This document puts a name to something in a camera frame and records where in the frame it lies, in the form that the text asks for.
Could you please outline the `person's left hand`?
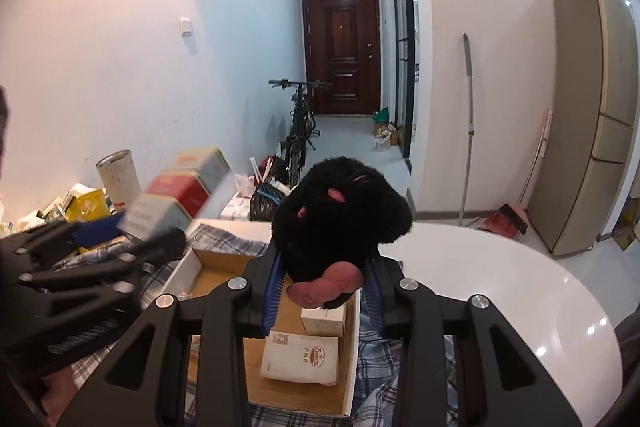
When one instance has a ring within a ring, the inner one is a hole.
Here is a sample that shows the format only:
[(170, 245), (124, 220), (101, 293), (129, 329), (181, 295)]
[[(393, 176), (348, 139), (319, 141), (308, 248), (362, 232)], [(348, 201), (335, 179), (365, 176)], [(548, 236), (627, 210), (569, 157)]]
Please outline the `person's left hand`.
[(47, 376), (43, 381), (49, 388), (41, 400), (43, 410), (49, 419), (59, 417), (77, 392), (73, 367), (67, 366)]

